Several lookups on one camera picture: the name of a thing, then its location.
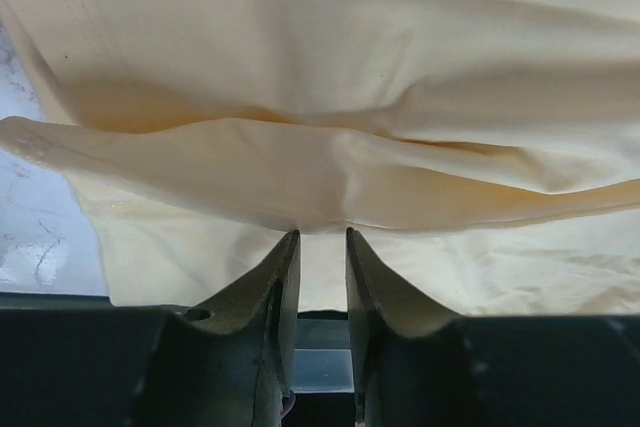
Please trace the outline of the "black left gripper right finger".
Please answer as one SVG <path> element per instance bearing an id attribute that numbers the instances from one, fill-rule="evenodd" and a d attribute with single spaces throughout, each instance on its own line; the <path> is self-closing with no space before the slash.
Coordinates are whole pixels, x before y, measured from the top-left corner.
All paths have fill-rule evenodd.
<path id="1" fill-rule="evenodd" d="M 346 232 L 355 410 L 367 426 L 635 426 L 635 316 L 465 317 Z"/>

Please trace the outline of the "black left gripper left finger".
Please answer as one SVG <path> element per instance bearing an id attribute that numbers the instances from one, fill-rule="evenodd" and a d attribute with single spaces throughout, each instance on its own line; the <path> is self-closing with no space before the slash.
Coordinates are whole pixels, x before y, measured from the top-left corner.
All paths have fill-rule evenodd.
<path id="1" fill-rule="evenodd" d="M 1 312 L 5 426 L 277 426 L 289 394 L 300 235 L 183 314 Z"/>

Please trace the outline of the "yellow t shirt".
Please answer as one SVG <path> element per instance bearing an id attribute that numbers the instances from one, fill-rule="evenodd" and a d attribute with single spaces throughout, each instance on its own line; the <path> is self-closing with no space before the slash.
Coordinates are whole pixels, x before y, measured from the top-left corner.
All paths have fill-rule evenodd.
<path id="1" fill-rule="evenodd" d="M 193 305 L 344 232 L 463 315 L 639 310 L 639 0 L 1 0 L 119 306 Z"/>

